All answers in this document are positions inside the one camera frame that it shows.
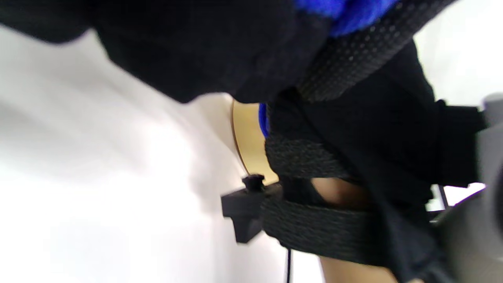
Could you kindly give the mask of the person's right hand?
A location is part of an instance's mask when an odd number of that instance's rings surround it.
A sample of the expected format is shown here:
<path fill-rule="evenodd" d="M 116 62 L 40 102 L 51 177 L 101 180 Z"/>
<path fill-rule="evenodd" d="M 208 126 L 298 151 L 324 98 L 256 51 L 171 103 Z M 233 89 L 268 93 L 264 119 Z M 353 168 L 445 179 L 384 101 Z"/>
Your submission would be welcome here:
<path fill-rule="evenodd" d="M 480 181 L 483 114 L 435 99 L 413 41 L 451 3 L 400 0 L 376 24 L 330 39 L 307 79 L 268 104 L 266 154 L 288 201 L 422 205 L 432 185 Z"/>

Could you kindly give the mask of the person's left hand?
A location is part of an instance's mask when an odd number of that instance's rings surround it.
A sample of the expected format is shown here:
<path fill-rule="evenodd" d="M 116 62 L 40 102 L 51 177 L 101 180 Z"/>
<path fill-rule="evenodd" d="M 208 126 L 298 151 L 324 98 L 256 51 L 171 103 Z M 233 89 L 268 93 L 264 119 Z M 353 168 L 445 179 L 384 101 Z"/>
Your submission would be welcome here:
<path fill-rule="evenodd" d="M 1 24 L 51 43 L 94 29 L 111 61 L 181 103 L 263 103 L 299 81 L 332 21 L 292 0 L 2 0 Z"/>

